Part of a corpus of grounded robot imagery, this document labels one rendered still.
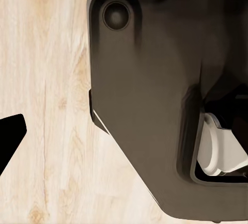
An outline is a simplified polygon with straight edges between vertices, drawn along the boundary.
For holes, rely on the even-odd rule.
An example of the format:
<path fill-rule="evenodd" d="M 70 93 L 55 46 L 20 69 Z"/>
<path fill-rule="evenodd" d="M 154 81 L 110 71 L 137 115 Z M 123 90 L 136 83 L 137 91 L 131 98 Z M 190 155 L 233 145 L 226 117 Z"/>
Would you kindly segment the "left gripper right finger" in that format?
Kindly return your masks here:
<path fill-rule="evenodd" d="M 237 113 L 231 131 L 248 155 L 248 116 Z"/>

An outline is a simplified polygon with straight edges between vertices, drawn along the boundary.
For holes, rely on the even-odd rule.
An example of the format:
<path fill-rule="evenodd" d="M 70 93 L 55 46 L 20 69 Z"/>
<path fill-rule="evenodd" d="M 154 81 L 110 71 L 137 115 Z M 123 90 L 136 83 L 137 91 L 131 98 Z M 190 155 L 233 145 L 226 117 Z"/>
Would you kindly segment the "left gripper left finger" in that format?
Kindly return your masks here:
<path fill-rule="evenodd" d="M 27 133 L 22 114 L 0 119 L 0 175 Z"/>

